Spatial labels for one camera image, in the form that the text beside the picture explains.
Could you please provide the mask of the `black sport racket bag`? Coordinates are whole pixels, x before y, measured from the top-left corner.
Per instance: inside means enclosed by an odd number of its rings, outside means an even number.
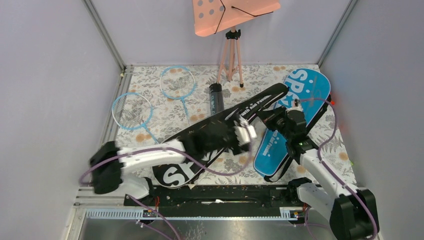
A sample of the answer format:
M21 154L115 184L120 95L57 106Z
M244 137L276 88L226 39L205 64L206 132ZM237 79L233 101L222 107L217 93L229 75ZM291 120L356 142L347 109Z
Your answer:
M225 150L234 155L247 151L248 146L239 146L235 130L235 115L252 123L258 112L287 95L289 88L283 83L275 83L258 94L236 105L211 115L171 136L165 142L178 139L184 143L186 152L202 165L209 167ZM162 164L152 167L158 183L175 189L196 180L203 169L187 159L182 163Z

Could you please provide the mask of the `blue racket bag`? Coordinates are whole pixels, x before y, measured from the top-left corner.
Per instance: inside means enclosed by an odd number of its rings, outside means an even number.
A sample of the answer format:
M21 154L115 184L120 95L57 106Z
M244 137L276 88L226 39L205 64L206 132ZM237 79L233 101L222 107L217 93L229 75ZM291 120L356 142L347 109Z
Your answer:
M266 182L277 182L291 162L299 158L298 151L307 134L324 115L331 100L331 84L326 76L310 68L291 71L283 84L288 92L258 114L266 126L254 169Z

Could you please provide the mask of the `black shuttlecock tube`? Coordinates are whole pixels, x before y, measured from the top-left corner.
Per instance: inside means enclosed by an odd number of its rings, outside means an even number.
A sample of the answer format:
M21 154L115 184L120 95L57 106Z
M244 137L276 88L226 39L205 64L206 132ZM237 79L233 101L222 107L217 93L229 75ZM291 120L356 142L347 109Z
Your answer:
M213 83L209 86L209 103L211 115L215 115L225 109L223 89L220 83Z

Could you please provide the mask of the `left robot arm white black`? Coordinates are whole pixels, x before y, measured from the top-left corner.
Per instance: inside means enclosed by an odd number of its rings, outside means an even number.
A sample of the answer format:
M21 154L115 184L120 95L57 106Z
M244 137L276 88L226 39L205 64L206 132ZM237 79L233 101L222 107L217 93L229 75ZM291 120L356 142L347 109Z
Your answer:
M81 179L91 175L90 185L96 195L122 189L124 194L132 195L148 206L154 202L155 192L149 188L148 180L133 176L135 170L189 162L218 175L219 172L201 163L200 159L224 149L230 149L234 155L248 153L251 156L256 138L254 126L242 118L223 123L217 130L210 124L192 134L151 146L119 148L114 141L109 141L90 158L90 168Z

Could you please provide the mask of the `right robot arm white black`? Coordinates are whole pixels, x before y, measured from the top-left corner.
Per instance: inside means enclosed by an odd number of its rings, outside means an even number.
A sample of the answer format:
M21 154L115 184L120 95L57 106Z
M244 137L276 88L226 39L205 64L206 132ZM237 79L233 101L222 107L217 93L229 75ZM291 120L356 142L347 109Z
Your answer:
M374 239L379 231L376 199L368 189L347 184L324 161L320 148L308 136L304 112L299 107L279 107L258 113L270 131L286 140L287 154L318 181L318 188L306 178L289 182L287 201L293 206L306 203L328 220L338 240Z

